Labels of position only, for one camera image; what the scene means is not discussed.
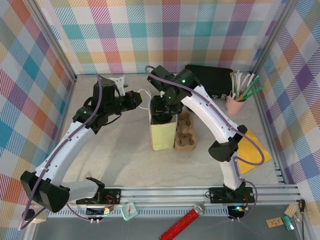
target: purple cable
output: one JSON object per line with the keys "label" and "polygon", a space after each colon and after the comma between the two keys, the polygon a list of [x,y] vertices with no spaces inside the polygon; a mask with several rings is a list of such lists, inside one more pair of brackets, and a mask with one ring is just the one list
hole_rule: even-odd
{"label": "purple cable", "polygon": [[[219,118],[227,125],[228,128],[230,128],[230,129],[231,129],[232,131],[234,131],[235,133],[239,134],[241,137],[247,139],[247,140],[258,150],[258,152],[259,152],[260,155],[261,155],[261,162],[259,162],[259,163],[249,162],[249,161],[246,161],[246,160],[244,160],[244,159],[242,159],[241,157],[238,157],[238,156],[233,157],[234,160],[240,160],[240,161],[242,161],[242,162],[244,162],[244,163],[246,163],[246,164],[253,165],[253,166],[260,166],[260,165],[264,164],[264,162],[265,162],[265,156],[264,156],[264,153],[262,152],[262,150],[260,149],[260,147],[259,147],[254,141],[252,141],[248,136],[246,136],[245,134],[243,134],[242,132],[240,132],[238,129],[234,128],[234,127],[225,119],[225,117],[211,104],[211,102],[210,102],[208,99],[206,99],[206,98],[205,98],[204,96],[202,96],[200,93],[196,92],[195,90],[193,90],[193,89],[191,89],[191,88],[189,88],[189,87],[187,87],[187,86],[184,86],[184,85],[179,84],[179,83],[176,83],[176,82],[168,81],[168,80],[165,80],[165,79],[163,79],[163,78],[161,78],[161,77],[158,77],[158,76],[153,75],[151,72],[149,72],[149,70],[148,70],[149,68],[150,68],[150,69],[155,69],[155,67],[150,66],[150,65],[145,66],[145,68],[144,68],[144,69],[145,69],[145,72],[146,72],[150,77],[152,77],[152,78],[154,78],[154,79],[156,79],[156,80],[158,80],[158,81],[160,81],[160,82],[163,82],[163,83],[166,83],[166,84],[170,84],[170,85],[173,85],[173,86],[176,86],[176,87],[185,89],[185,90],[187,90],[187,91],[195,94],[195,95],[198,96],[199,98],[201,98],[201,99],[202,99],[206,104],[208,104],[209,107],[219,116]],[[239,173],[239,170],[238,170],[237,161],[234,161],[234,165],[235,165],[235,170],[236,170],[236,175],[237,175],[237,177],[238,177],[239,179],[241,179],[243,182],[248,183],[248,184],[251,184],[252,187],[254,188],[254,191],[255,191],[255,201],[254,201],[254,204],[253,204],[253,207],[252,207],[251,211],[246,215],[246,216],[248,216],[248,215],[251,214],[252,210],[253,210],[253,209],[256,207],[256,205],[257,205],[257,201],[258,201],[258,191],[257,191],[256,186],[255,186],[252,182],[247,181],[247,180],[244,180],[243,178],[241,178],[240,173]]]}
{"label": "purple cable", "polygon": [[[98,84],[99,84],[99,99],[98,99],[98,102],[97,102],[97,105],[93,111],[93,113],[91,114],[91,116],[83,123],[81,124],[76,130],[74,130],[69,136],[68,138],[71,139],[80,129],[82,129],[85,125],[87,125],[87,123],[89,121],[91,121],[91,119],[96,115],[99,107],[100,107],[100,104],[101,104],[101,99],[102,99],[102,84],[101,84],[101,79],[100,79],[100,76],[99,74],[96,74],[96,77],[97,77],[97,81],[98,81]],[[25,206],[25,209],[24,209],[24,212],[23,212],[23,215],[22,215],[22,218],[21,218],[21,221],[19,223],[19,226],[18,226],[18,231],[21,231],[22,229],[24,229],[26,226],[28,226],[33,219],[35,219],[40,213],[42,213],[46,208],[42,208],[39,212],[37,212],[32,218],[30,218],[28,220],[28,222],[26,224],[23,225],[24,223],[24,220],[27,216],[27,213],[28,213],[28,210],[30,208],[30,205],[31,205],[31,201],[32,199],[34,198],[35,196],[35,192],[40,184],[40,181],[41,179],[43,178],[43,176],[45,175],[46,173],[46,169],[49,167],[50,163],[52,162],[52,160],[55,158],[55,156],[57,155],[57,153],[63,148],[63,146],[69,142],[68,139],[65,139],[57,148],[56,150],[52,153],[51,157],[49,158],[48,162],[46,163],[46,165],[44,166],[44,169],[42,170],[42,172],[40,173],[37,181],[35,182],[33,188],[32,188],[32,192],[31,192],[31,195],[29,196],[29,199],[28,199],[28,202]]]}

